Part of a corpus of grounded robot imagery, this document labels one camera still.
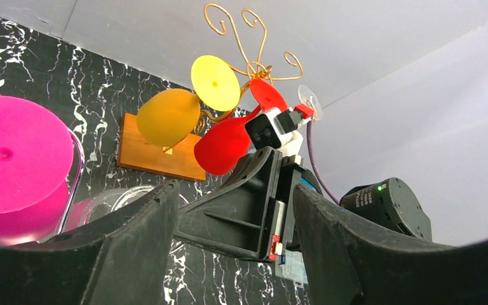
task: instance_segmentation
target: wooden block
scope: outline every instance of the wooden block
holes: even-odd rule
[[[151,173],[160,173],[187,180],[205,181],[207,173],[193,153],[201,139],[191,133],[175,147],[163,152],[162,147],[147,143],[137,129],[136,116],[125,113],[121,125],[121,140],[117,165]]]

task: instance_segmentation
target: pink disc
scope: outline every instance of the pink disc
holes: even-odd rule
[[[0,96],[0,214],[49,197],[73,158],[70,133],[56,115],[28,100]]]
[[[41,240],[55,232],[68,200],[68,185],[61,185],[47,198],[23,210],[0,213],[0,245]]]

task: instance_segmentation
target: suction cup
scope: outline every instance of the suction cup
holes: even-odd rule
[[[313,121],[320,121],[323,118],[323,107],[315,93],[308,86],[300,85],[298,87],[298,97],[300,98],[300,104],[304,104],[315,111]]]

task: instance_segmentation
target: gold wire ornament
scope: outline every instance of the gold wire ornament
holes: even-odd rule
[[[255,12],[253,12],[252,10],[250,10],[248,8],[245,8],[244,10],[241,11],[242,19],[244,20],[244,22],[249,27],[255,28],[255,27],[257,27],[257,24],[260,24],[261,27],[263,28],[263,36],[262,36],[261,46],[259,48],[259,54],[257,55],[257,60],[250,61],[248,59],[248,57],[246,56],[246,53],[244,52],[244,49],[242,47],[242,43],[240,41],[240,37],[238,36],[238,32],[236,30],[236,26],[234,24],[234,20],[233,20],[233,17],[231,16],[231,14],[226,9],[224,9],[222,6],[220,6],[219,4],[208,3],[207,5],[205,5],[205,8],[203,9],[203,14],[205,15],[205,19],[207,20],[207,23],[210,26],[210,28],[214,32],[218,33],[218,35],[225,36],[227,34],[226,22],[224,20],[220,20],[219,23],[221,26],[221,30],[218,29],[216,27],[216,25],[214,25],[214,23],[212,22],[210,17],[208,16],[208,9],[210,7],[217,8],[218,10],[223,12],[223,14],[225,14],[225,16],[227,16],[227,18],[229,19],[229,23],[231,24],[231,29],[233,30],[233,34],[234,34],[234,38],[236,40],[236,44],[238,46],[240,54],[242,55],[242,57],[246,63],[246,71],[240,70],[240,69],[236,68],[235,66],[228,64],[229,67],[234,72],[236,72],[238,74],[246,75],[250,79],[250,81],[252,79],[256,79],[256,78],[268,79],[268,81],[271,83],[271,85],[274,85],[274,81],[299,79],[302,77],[302,75],[304,74],[304,69],[302,68],[302,64],[300,63],[300,60],[298,60],[298,58],[290,51],[283,52],[283,57],[289,65],[299,68],[299,74],[297,76],[274,78],[270,75],[272,72],[272,65],[265,67],[264,65],[261,64],[261,55],[262,55],[262,51],[264,49],[264,45],[266,42],[266,36],[267,36],[268,30],[266,29],[264,22],[261,20],[261,18]],[[247,15],[251,15],[253,17],[252,18],[253,21],[250,21],[250,19],[247,17]],[[242,98],[242,96],[244,96],[244,93],[249,88],[250,88],[250,82],[247,82],[246,84],[244,84],[241,87],[240,98]],[[234,112],[234,109],[224,112],[219,117],[215,117],[210,111],[201,110],[201,116],[199,118],[198,125],[195,128],[195,132],[200,133],[201,131],[203,131],[205,129],[205,127],[207,125],[207,121],[206,121],[207,118],[213,123],[218,123],[218,122],[222,121],[223,119],[232,115],[233,112]]]

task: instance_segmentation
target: white wall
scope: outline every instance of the white wall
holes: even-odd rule
[[[0,16],[190,87],[190,67],[200,55],[245,68],[231,30],[221,37],[206,23],[203,7],[210,1],[0,0]],[[488,0],[213,2],[233,15],[249,58],[256,57],[262,31],[247,27],[240,12],[251,8],[263,19],[262,59],[274,66],[274,76],[297,73],[284,51],[299,57],[302,81],[276,85],[291,104],[300,83],[329,97],[328,104],[488,22]],[[217,25],[227,22],[215,9],[211,16]],[[243,105],[252,109],[255,102],[247,95]]]
[[[336,195],[397,176],[435,242],[488,238],[488,24],[329,105],[314,128]]]
[[[0,0],[0,17],[61,38],[78,0]]]

